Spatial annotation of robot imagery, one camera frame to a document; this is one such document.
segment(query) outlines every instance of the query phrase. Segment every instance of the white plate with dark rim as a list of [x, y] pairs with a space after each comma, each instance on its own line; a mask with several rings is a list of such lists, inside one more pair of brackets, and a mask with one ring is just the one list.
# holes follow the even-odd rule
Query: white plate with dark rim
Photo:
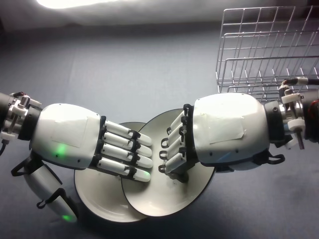
[[[139, 131], [145, 123], [127, 122], [120, 125]], [[118, 223], [130, 223], [147, 217], [128, 203], [122, 190], [120, 177], [88, 168], [75, 170], [74, 183], [84, 205], [103, 219]]]
[[160, 142], [167, 137], [166, 129], [180, 112], [182, 109], [162, 113], [140, 130], [152, 139], [151, 158], [154, 165], [152, 169], [147, 170], [151, 174], [150, 182], [140, 183], [122, 179], [126, 199], [133, 208], [144, 215], [161, 217], [182, 210], [201, 195], [215, 173], [214, 167], [204, 167], [197, 163], [188, 170], [189, 181], [180, 183], [159, 172], [158, 167], [163, 164], [159, 157], [162, 150]]

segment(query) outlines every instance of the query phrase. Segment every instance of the metal wire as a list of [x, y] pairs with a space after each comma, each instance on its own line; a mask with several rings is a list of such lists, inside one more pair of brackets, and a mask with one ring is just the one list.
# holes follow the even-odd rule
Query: metal wire
[[286, 78], [319, 79], [315, 8], [319, 6], [226, 9], [216, 62], [218, 92], [246, 93], [267, 102], [279, 99]]

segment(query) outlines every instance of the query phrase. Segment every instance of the robotic arm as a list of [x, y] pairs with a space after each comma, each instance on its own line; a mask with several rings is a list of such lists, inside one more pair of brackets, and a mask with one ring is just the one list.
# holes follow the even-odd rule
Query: robotic arm
[[159, 156], [165, 164], [159, 171], [187, 182], [187, 170], [198, 162], [216, 167], [217, 172], [282, 163], [285, 157], [272, 156], [270, 143], [289, 149], [298, 144], [304, 149], [304, 139], [319, 142], [318, 90], [294, 94], [289, 86], [318, 83], [308, 78], [284, 80], [280, 103], [262, 105], [250, 95], [227, 93], [198, 99], [194, 106], [184, 105], [161, 142]]
[[136, 166], [152, 168], [152, 150], [147, 147], [151, 139], [85, 108], [53, 104], [41, 109], [40, 102], [23, 92], [10, 96], [0, 93], [0, 129], [0, 155], [12, 140], [30, 140], [30, 156], [11, 173], [24, 176], [42, 200], [38, 208], [48, 205], [66, 221], [77, 221], [76, 206], [44, 161], [76, 170], [92, 168], [141, 182], [150, 180], [150, 174]]

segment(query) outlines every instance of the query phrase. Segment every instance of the overhead light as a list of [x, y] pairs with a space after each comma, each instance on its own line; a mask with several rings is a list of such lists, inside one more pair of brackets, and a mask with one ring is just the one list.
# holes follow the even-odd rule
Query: overhead light
[[76, 6], [93, 5], [97, 3], [110, 2], [116, 0], [37, 0], [39, 4], [47, 8], [70, 8]]

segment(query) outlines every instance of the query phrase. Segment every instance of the gray table surface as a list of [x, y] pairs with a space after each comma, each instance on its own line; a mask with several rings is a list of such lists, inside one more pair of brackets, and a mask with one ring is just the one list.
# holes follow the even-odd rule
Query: gray table surface
[[[44, 106], [69, 103], [111, 121], [144, 121], [217, 92], [218, 24], [61, 28], [0, 39], [0, 91], [24, 91]], [[318, 238], [318, 145], [275, 149], [277, 166], [216, 174], [190, 207], [132, 224], [104, 221], [80, 202], [73, 170], [52, 165], [76, 201], [68, 224], [39, 199], [23, 177], [10, 174], [28, 152], [11, 143], [0, 158], [0, 238]]]

